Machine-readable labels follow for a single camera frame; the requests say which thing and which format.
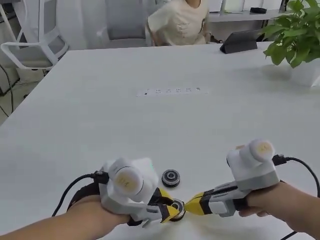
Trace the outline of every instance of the beige t-shirt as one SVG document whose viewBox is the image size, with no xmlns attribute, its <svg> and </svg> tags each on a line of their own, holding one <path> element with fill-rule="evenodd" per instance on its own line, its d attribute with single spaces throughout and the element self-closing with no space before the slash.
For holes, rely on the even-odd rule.
<svg viewBox="0 0 320 240">
<path fill-rule="evenodd" d="M 207 0 L 201 0 L 198 8 L 186 0 L 172 0 L 149 16 L 148 25 L 170 45 L 206 44 L 202 31 L 208 14 Z"/>
</svg>

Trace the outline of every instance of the human arm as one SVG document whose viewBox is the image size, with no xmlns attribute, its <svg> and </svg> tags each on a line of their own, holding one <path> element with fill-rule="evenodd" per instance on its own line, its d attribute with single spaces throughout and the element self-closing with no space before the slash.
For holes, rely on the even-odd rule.
<svg viewBox="0 0 320 240">
<path fill-rule="evenodd" d="M 280 182 L 276 186 L 252 192 L 247 202 L 250 208 L 241 211 L 240 216 L 272 215 L 286 222 L 294 231 L 307 233 L 320 240 L 319 198 Z"/>
<path fill-rule="evenodd" d="M 202 34 L 204 36 L 205 42 L 209 43 L 211 38 L 211 33 L 209 31 L 209 11 L 207 12 L 204 23 L 203 23 Z"/>
<path fill-rule="evenodd" d="M 159 8 L 147 19 L 146 28 L 156 46 L 164 45 L 160 37 L 161 30 L 169 23 L 173 13 L 173 4 L 171 2 Z"/>
<path fill-rule="evenodd" d="M 89 196 L 62 215 L 0 236 L 0 240 L 96 240 L 128 221 L 128 216 L 104 210 L 99 196 Z"/>
<path fill-rule="evenodd" d="M 149 32 L 149 34 L 151 36 L 151 39 L 154 42 L 155 46 L 162 46 L 164 44 L 164 42 L 161 40 L 159 34 L 157 32 L 152 32 L 150 30 L 148 22 L 146 22 L 146 29 L 148 30 L 148 32 Z"/>
</svg>

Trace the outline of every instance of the white pot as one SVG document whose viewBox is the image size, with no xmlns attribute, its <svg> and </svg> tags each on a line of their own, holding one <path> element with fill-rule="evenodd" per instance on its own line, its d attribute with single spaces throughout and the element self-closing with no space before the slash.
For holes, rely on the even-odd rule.
<svg viewBox="0 0 320 240">
<path fill-rule="evenodd" d="M 307 87 L 320 85 L 320 59 L 311 62 L 302 62 L 292 69 L 291 81 Z"/>
</svg>

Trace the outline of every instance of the desk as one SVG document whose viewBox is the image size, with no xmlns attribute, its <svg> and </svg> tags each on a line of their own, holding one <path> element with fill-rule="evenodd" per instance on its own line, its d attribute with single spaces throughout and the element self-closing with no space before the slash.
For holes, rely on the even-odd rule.
<svg viewBox="0 0 320 240">
<path fill-rule="evenodd" d="M 250 11 L 243 11 L 240 13 L 228 12 L 210 12 L 209 22 L 238 22 L 238 21 L 255 21 L 255 20 L 271 20 L 277 18 L 286 12 L 281 10 L 268 10 L 265 14 L 251 13 Z"/>
<path fill-rule="evenodd" d="M 51 216 L 69 183 L 119 156 L 150 157 L 159 175 L 178 170 L 181 183 L 169 192 L 183 201 L 232 181 L 226 154 L 259 137 L 320 174 L 320 90 L 287 82 L 288 68 L 263 55 L 267 46 L 230 55 L 219 44 L 67 52 L 0 127 L 0 234 Z M 199 86 L 210 93 L 136 96 Z M 315 193 L 299 164 L 278 173 Z M 105 239 L 279 240 L 289 232 L 272 217 L 186 214 L 148 230 L 123 225 Z"/>
</svg>

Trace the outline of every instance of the power outlet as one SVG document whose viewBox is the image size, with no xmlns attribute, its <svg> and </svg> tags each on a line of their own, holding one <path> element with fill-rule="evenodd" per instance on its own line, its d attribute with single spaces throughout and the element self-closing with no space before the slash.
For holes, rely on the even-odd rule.
<svg viewBox="0 0 320 240">
<path fill-rule="evenodd" d="M 209 90 L 204 87 L 172 87 L 172 88 L 155 88 L 140 91 L 137 97 L 168 96 L 168 95 L 185 95 L 185 94 L 208 94 Z"/>
</svg>

